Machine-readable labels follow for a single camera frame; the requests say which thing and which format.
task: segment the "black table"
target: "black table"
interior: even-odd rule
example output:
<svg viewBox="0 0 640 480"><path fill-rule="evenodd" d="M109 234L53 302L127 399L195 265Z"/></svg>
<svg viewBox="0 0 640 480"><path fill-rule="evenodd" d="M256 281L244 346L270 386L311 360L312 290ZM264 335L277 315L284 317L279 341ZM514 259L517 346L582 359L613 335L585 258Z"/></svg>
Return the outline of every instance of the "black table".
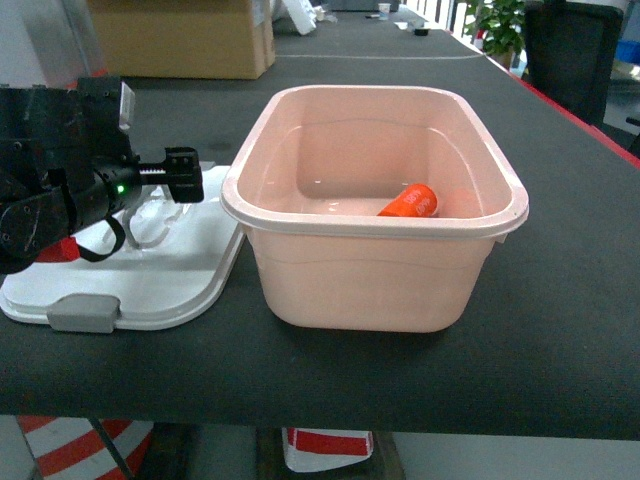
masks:
<svg viewBox="0 0 640 480"><path fill-rule="evenodd" d="M528 190L529 220L434 334L302 329L267 308L245 242L206 313L159 332L65 334L0 318L0 413L640 439L640 175L444 31L339 14L276 25L257 81L129 81L144 158L230 163L269 98L302 84L422 85L475 109Z"/></svg>

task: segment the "white tray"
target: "white tray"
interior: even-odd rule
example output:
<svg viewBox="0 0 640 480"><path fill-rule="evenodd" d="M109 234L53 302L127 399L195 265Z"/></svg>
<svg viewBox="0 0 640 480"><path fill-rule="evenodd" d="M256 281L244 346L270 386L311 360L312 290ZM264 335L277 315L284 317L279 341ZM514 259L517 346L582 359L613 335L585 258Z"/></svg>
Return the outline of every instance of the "white tray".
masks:
<svg viewBox="0 0 640 480"><path fill-rule="evenodd" d="M220 166L203 172L201 203L185 206L156 199L140 208L132 220L139 241L151 241L169 226L157 246L136 250L125 243L99 263L80 259L33 264L5 279L0 308L19 322L49 324L47 310L58 300L73 294L106 295L120 300L115 328L159 330L192 320L220 296L244 239L238 223L220 206L228 170ZM173 217L179 209L182 213ZM109 251L113 244L106 222L78 233L76 239L98 252Z"/></svg>

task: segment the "green leaves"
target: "green leaves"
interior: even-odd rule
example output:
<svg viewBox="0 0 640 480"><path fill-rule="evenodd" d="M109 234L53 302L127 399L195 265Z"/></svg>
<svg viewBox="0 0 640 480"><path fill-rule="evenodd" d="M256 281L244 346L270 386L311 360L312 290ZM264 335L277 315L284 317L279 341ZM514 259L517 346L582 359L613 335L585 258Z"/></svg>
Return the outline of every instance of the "green leaves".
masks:
<svg viewBox="0 0 640 480"><path fill-rule="evenodd" d="M486 31L482 48L487 55L511 49L519 54L524 48L524 0L468 0L466 15L475 16L475 21L465 25L465 34Z"/></svg>

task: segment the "gray clip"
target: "gray clip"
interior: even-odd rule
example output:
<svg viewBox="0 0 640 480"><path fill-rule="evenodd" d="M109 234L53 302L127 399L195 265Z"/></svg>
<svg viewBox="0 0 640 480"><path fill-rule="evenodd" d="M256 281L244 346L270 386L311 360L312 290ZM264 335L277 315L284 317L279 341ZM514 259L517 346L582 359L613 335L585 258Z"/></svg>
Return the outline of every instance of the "gray clip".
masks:
<svg viewBox="0 0 640 480"><path fill-rule="evenodd" d="M85 293L63 297L47 310L51 328L63 332L111 333L119 315L119 298Z"/></svg>

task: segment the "pink plastic basin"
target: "pink plastic basin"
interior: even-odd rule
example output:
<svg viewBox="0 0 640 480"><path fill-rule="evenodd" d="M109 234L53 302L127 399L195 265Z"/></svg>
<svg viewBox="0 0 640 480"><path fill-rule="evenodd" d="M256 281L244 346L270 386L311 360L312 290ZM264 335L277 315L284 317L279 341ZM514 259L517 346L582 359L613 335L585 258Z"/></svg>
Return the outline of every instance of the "pink plastic basin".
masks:
<svg viewBox="0 0 640 480"><path fill-rule="evenodd" d="M406 185L436 218L378 217ZM222 186L269 308L305 327L432 332L463 313L487 255L527 218L525 188L468 103L420 87L275 95Z"/></svg>

